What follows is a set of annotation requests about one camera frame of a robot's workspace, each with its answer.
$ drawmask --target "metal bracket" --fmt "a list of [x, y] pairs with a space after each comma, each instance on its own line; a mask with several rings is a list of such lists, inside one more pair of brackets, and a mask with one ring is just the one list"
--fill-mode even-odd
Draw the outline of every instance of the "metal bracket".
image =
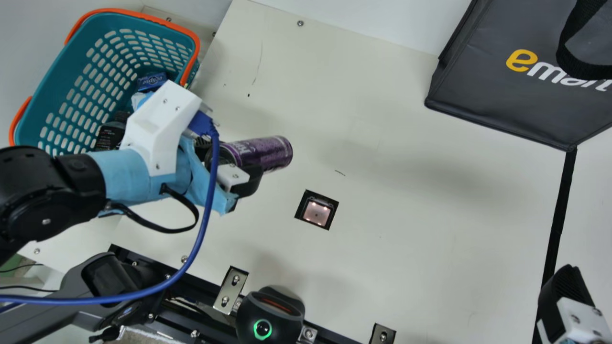
[[315, 344], [316, 335], [319, 331], [312, 327], [304, 325], [302, 327], [302, 333], [297, 339], [297, 344]]
[[221, 290], [219, 291], [217, 300], [215, 300], [215, 304], [212, 308], [225, 315], [230, 315], [232, 309], [236, 305], [236, 301], [238, 301], [240, 297], [244, 284], [247, 282], [247, 277], [248, 272], [233, 266], [229, 267], [228, 273], [223, 279], [223, 284], [221, 284]]
[[380, 324], [374, 324], [370, 344], [393, 344], [395, 331]]

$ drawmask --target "black metal frame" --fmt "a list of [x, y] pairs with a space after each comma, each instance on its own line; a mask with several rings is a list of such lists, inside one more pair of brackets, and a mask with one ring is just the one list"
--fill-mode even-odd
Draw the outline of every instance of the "black metal frame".
[[[125, 263], [137, 262], [138, 264], [153, 266], [161, 274], [176, 272], [173, 267], [116, 245], [111, 245], [109, 252], [113, 252], [120, 261]], [[210, 307], [213, 306], [220, 290], [220, 286], [188, 274], [168, 289], [173, 296], [197, 300]], [[318, 331], [316, 344], [360, 344], [308, 321], [304, 324]], [[152, 323], [140, 326], [140, 328], [149, 332], [163, 333], [184, 343], [238, 344], [236, 330], [232, 326], [215, 320], [206, 314], [176, 306], [171, 302], [163, 302], [159, 313], [155, 314], [155, 320]], [[193, 331], [198, 332], [196, 338], [191, 336]]]

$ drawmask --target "basket hole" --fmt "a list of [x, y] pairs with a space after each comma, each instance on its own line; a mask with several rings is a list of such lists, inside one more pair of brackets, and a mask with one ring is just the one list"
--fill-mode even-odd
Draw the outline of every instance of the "basket hole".
[[81, 91], [85, 91], [87, 86], [89, 86], [89, 81], [85, 80], [85, 82], [81, 85]]
[[80, 93], [75, 94], [75, 97], [72, 99], [72, 103], [76, 105], [79, 99], [81, 99], [81, 94]]
[[70, 90], [68, 91], [68, 94], [66, 95], [66, 100], [68, 100], [68, 101], [69, 101], [70, 99], [72, 99], [72, 96], [73, 96], [73, 95], [75, 95], [75, 90], [74, 90], [74, 88], [72, 88], [72, 89], [70, 89]]
[[93, 79], [95, 77], [95, 75], [98, 74], [98, 70], [97, 69], [92, 69], [91, 72], [89, 73], [89, 78]]

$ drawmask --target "teal basket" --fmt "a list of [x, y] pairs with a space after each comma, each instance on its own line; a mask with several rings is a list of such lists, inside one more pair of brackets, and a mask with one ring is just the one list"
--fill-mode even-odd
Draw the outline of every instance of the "teal basket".
[[166, 72], [188, 87], [199, 67], [200, 41], [193, 32], [138, 12], [89, 12], [66, 41], [13, 121], [11, 144], [53, 156], [88, 152], [115, 111], [132, 110], [138, 77]]

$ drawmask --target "black cable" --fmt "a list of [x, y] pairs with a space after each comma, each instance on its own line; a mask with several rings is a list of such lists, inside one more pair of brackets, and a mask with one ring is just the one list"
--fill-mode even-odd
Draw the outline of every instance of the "black cable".
[[57, 291], [57, 290], [38, 289], [38, 288], [34, 288], [31, 286], [25, 286], [25, 285], [0, 286], [0, 290], [3, 290], [3, 289], [29, 289], [29, 290], [34, 290], [34, 291], [43, 291], [45, 293], [55, 293]]
[[26, 264], [26, 265], [18, 266], [13, 269], [9, 269], [9, 270], [0, 270], [0, 274], [3, 274], [5, 272], [15, 271], [15, 270], [21, 269], [22, 267], [28, 267], [28, 266], [42, 266], [42, 264]]

